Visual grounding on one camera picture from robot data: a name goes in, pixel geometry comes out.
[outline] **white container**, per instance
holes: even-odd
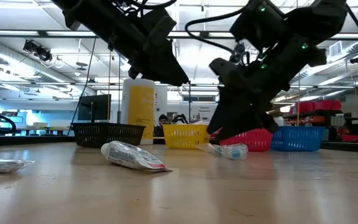
[[[153,144],[154,82],[137,78],[124,80],[122,124],[145,126],[141,145]]]

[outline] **plastic basket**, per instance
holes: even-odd
[[[247,131],[219,142],[221,146],[244,143],[250,152],[264,152],[270,149],[273,135],[266,129]]]
[[[83,147],[102,147],[111,141],[140,144],[145,126],[113,123],[73,123],[75,141]]]
[[[323,141],[322,127],[279,127],[274,133],[272,149],[279,151],[317,151]]]
[[[164,124],[165,144],[175,149],[196,149],[196,145],[209,143],[208,125]]]

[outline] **shelf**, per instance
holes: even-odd
[[[313,115],[317,115],[317,116],[326,116],[326,115],[335,115],[335,114],[340,114],[342,113],[342,111],[338,111],[338,110],[316,110],[316,111],[310,111],[304,114],[299,114],[300,118],[304,118],[307,116],[313,116]],[[284,116],[283,118],[288,119],[288,118],[297,118],[298,115],[297,114],[293,114],[293,115],[288,115],[288,116]]]

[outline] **crumpled toothpaste tube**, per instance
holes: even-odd
[[[124,142],[106,143],[101,152],[108,161],[120,166],[139,170],[172,171],[151,153]]]

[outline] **ceiling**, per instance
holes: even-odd
[[[150,0],[148,4],[165,1]],[[291,11],[297,4],[296,0],[272,0],[272,2],[279,6],[283,12]],[[311,2],[313,1],[298,0],[298,5],[300,7],[307,6]],[[347,2],[358,17],[358,0],[348,0]],[[202,3],[204,4],[204,11],[201,10]],[[178,22],[175,30],[184,30],[185,24],[189,21],[226,14],[239,9],[246,3],[247,0],[178,0],[175,5],[168,7],[167,11]],[[191,30],[228,31],[235,20],[236,17],[232,17],[221,21],[197,24],[191,27]],[[68,30],[68,28],[65,27],[62,11],[48,0],[0,0],[0,30]],[[81,26],[79,30],[87,30],[87,28]],[[342,32],[358,33],[358,30],[353,21],[347,18]],[[31,39],[45,48],[51,49],[54,56],[59,56],[63,60],[63,67],[61,68],[57,68],[53,64],[46,64],[46,66],[52,65],[50,69],[66,77],[67,79],[64,79],[64,82],[70,80],[73,80],[73,82],[85,82],[87,71],[78,71],[76,63],[90,63],[93,39]],[[25,40],[26,38],[22,37],[0,37],[0,45],[13,50],[24,58],[27,56],[27,53],[22,49]],[[230,48],[235,45],[234,40],[214,41]],[[325,41],[319,47],[328,49],[336,42],[333,40]],[[354,43],[356,42],[344,41],[342,42],[342,49]],[[173,44],[177,46],[177,59],[190,80],[198,83],[218,82],[208,65],[217,57],[228,58],[229,52],[192,39],[176,39]],[[121,77],[121,80],[125,79],[127,72],[120,69],[116,54],[116,52],[113,53],[116,59],[110,61],[110,51],[107,48],[107,44],[101,39],[97,39],[91,66],[87,68],[89,69],[89,76],[91,78],[96,77],[96,81],[100,83],[108,82],[109,76],[115,78],[113,79],[114,81],[118,81],[118,76]],[[35,63],[33,66],[42,67],[43,65]],[[319,85],[323,81],[338,76],[340,72],[339,69],[337,72],[331,69],[331,71],[322,75],[310,75],[302,79],[301,84]],[[104,90],[106,86],[91,86],[91,88],[92,90]]]

